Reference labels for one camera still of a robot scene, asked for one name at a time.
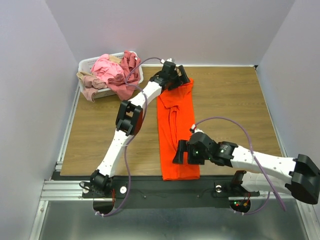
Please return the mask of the orange t shirt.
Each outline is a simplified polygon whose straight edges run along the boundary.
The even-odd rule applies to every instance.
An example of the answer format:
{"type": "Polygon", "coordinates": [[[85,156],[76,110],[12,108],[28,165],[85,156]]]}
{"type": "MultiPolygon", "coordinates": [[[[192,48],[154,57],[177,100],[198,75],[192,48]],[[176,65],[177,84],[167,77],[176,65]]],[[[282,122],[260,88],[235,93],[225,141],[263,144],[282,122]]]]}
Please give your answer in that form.
{"type": "Polygon", "coordinates": [[[165,90],[157,97],[157,127],[159,156],[164,181],[197,180],[200,177],[198,165],[173,163],[179,140],[188,140],[190,127],[195,123],[192,90],[194,80],[173,90],[165,90]]]}

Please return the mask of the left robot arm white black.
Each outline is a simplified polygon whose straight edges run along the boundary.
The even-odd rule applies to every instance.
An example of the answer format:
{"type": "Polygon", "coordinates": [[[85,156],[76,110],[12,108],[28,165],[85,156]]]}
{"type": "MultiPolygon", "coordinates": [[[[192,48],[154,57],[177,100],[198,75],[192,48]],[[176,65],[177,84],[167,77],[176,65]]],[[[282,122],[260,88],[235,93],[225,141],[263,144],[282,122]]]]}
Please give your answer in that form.
{"type": "Polygon", "coordinates": [[[89,180],[91,190],[100,197],[106,197],[112,192],[118,162],[128,144],[139,133],[149,103],[165,90],[172,91],[190,82],[183,65],[176,65],[170,59],[162,60],[161,63],[162,69],[149,79],[146,86],[138,87],[139,93],[129,100],[123,100],[119,106],[111,144],[89,180]]]}

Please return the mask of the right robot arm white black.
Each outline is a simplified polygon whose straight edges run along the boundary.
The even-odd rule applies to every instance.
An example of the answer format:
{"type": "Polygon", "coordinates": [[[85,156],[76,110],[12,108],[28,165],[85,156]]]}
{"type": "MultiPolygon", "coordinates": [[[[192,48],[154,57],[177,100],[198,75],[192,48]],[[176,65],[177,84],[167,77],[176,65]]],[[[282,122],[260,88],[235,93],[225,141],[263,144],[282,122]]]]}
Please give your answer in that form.
{"type": "Polygon", "coordinates": [[[174,164],[204,165],[206,161],[238,169],[230,182],[235,195],[266,191],[291,195],[310,205],[319,202],[320,169],[307,155],[280,157],[251,151],[233,142],[215,142],[202,131],[178,141],[174,164]]]}

